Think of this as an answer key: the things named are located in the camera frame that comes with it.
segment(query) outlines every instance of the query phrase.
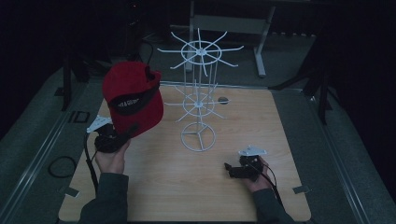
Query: person's left hand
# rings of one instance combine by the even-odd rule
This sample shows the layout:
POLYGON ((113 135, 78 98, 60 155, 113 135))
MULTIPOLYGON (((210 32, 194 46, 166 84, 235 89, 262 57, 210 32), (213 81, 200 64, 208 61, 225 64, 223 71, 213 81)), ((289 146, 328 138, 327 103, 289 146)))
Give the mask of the person's left hand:
POLYGON ((96 163, 101 173, 123 174, 125 165, 125 151, 131 144, 128 140, 118 151, 113 153, 104 153, 98 151, 95 156, 96 163))

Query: person's right hand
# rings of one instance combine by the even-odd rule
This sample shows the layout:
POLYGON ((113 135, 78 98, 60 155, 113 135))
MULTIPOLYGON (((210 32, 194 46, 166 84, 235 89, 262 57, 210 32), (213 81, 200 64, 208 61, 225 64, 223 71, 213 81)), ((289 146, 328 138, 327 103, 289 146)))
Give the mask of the person's right hand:
MULTIPOLYGON (((267 174, 267 172, 268 172, 268 168, 267 168, 268 163, 265 160, 263 160, 262 157, 260 157, 260 161, 264 164, 264 167, 262 169, 262 173, 265 176, 268 177, 268 174, 267 174)), ((253 181, 251 181, 250 179, 247 179, 247 178, 246 179, 242 179, 242 182, 245 184, 245 186, 248 188, 248 190, 250 192, 252 192, 252 193, 257 191, 257 190, 260 190, 260 189, 271 189, 272 188, 270 182, 268 182, 268 180, 266 180, 264 178, 264 176, 262 176, 262 175, 259 175, 259 178, 257 178, 256 182, 253 182, 253 181)))

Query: hand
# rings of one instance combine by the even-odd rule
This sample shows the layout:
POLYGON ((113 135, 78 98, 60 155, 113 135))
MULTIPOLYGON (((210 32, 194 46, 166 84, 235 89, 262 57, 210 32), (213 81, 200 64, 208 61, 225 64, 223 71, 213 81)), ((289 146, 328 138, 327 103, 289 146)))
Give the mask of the hand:
MULTIPOLYGON (((267 174, 267 172, 268 172, 268 168, 267 168, 268 163, 265 160, 263 160, 262 157, 260 157, 260 161, 264 164, 264 167, 262 169, 262 173, 265 176, 268 177, 268 174, 267 174)), ((262 176, 262 175, 259 175, 259 178, 257 178, 256 182, 253 182, 253 181, 251 181, 250 179, 247 179, 247 178, 246 179, 242 179, 242 182, 245 184, 247 189, 250 192, 252 192, 252 193, 257 191, 257 190, 260 190, 260 189, 271 189, 272 188, 270 182, 268 182, 268 180, 265 179, 265 177, 262 176)))
POLYGON ((101 173, 123 174, 125 164, 125 151, 131 144, 128 140, 118 151, 113 153, 104 153, 98 151, 95 156, 96 163, 101 173))

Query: cap logo text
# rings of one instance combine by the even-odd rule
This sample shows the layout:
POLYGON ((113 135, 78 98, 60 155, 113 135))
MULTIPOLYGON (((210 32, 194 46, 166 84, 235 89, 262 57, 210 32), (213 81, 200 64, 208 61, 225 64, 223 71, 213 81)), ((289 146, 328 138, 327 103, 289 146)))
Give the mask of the cap logo text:
POLYGON ((129 106, 129 105, 134 105, 139 101, 139 99, 134 99, 134 100, 128 100, 128 101, 124 101, 120 104, 118 104, 119 107, 125 107, 125 106, 129 106))

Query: cap brim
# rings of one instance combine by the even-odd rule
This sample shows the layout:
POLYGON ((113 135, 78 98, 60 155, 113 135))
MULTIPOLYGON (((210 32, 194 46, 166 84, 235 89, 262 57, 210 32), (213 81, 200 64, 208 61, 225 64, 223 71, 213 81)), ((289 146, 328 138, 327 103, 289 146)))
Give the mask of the cap brim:
POLYGON ((111 106, 109 109, 116 132, 125 133, 132 125, 137 124, 137 130, 131 134, 131 137, 136 137, 161 121, 163 118, 163 98, 160 90, 157 90, 143 109, 129 116, 118 114, 111 106))

